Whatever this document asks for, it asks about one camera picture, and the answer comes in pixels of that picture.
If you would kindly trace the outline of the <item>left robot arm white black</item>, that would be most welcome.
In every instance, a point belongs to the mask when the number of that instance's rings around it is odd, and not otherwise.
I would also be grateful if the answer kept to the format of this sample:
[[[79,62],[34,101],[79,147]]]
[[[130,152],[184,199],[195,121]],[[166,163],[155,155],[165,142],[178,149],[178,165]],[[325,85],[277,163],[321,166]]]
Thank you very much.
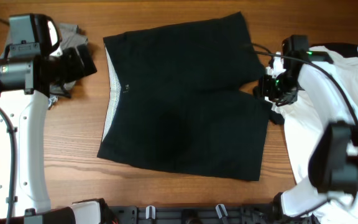
[[[11,16],[11,43],[0,58],[0,223],[103,223],[100,200],[52,209],[44,172],[50,85],[94,74],[85,44],[60,50],[54,21]]]

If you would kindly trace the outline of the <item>black shorts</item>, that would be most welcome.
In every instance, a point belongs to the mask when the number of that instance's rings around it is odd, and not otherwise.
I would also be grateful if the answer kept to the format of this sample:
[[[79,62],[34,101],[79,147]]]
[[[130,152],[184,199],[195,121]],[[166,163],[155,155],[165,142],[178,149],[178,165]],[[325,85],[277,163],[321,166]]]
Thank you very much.
[[[272,105],[240,90],[265,73],[240,12],[103,41],[117,96],[99,158],[259,180]]]

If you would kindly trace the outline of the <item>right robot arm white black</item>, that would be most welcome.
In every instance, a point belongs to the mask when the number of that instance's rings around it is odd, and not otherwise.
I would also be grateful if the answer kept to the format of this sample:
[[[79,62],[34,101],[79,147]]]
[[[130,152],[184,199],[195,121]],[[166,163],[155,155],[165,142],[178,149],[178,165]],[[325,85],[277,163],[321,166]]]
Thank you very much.
[[[351,58],[325,47],[284,44],[256,93],[284,117],[296,185],[279,193],[278,223],[358,223],[358,47]]]

